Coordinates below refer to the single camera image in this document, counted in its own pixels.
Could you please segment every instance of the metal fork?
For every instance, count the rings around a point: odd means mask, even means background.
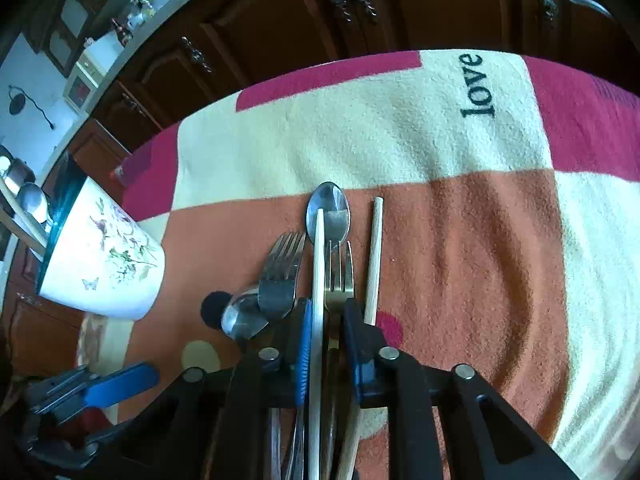
[[[324,253],[324,304],[329,311],[328,343],[325,355],[325,373],[322,384],[321,419],[321,480],[328,480],[334,461],[334,443],[337,422],[337,385],[340,363],[340,324],[344,302],[353,298],[353,261],[351,243],[338,246],[328,240]]]
[[[258,307],[270,321],[282,319],[293,307],[305,239],[304,231],[284,233],[264,264],[258,282]]]

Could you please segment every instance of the screw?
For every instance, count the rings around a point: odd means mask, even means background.
[[[463,379],[470,379],[475,374],[476,374],[476,371],[467,364],[456,366],[456,375],[458,377],[462,377]]]
[[[198,381],[201,381],[203,377],[204,371],[202,368],[197,367],[187,368],[182,374],[183,380],[188,383],[197,383]]]
[[[267,346],[258,352],[258,357],[263,361],[274,361],[280,356],[280,352],[278,352],[275,348],[271,346]]]
[[[400,351],[392,346],[383,346],[378,350],[378,355],[387,361],[393,361],[394,359],[398,359]]]

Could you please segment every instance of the tablecloth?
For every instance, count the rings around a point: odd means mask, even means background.
[[[613,478],[640,442],[640,99],[594,76],[476,50],[396,52],[289,73],[161,132],[122,167],[124,207],[166,272],[126,363],[233,366],[200,316],[255,283],[309,194],[346,190],[356,297],[371,200],[385,200],[378,325],[424,364],[472,364],[581,478]],[[308,294],[311,249],[298,293]],[[362,478],[386,478],[370,412]]]

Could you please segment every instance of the floral cup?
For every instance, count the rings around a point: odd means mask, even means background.
[[[143,317],[164,275],[160,244],[72,160],[56,192],[38,293],[87,312]]]

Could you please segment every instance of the chopstick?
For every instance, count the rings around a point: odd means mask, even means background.
[[[376,323],[378,309],[378,288],[380,285],[380,259],[382,257],[382,203],[377,196],[373,203],[373,222],[371,225],[371,249],[369,253],[369,275],[367,277],[366,302],[364,307],[364,322],[370,325]],[[360,441],[360,425],[363,411],[355,399],[351,399],[347,429],[344,433],[340,462],[336,480],[351,480],[358,453]]]
[[[322,326],[324,325],[324,211],[318,209],[314,241],[313,322],[309,361],[309,436],[307,480],[320,480],[322,404]]]

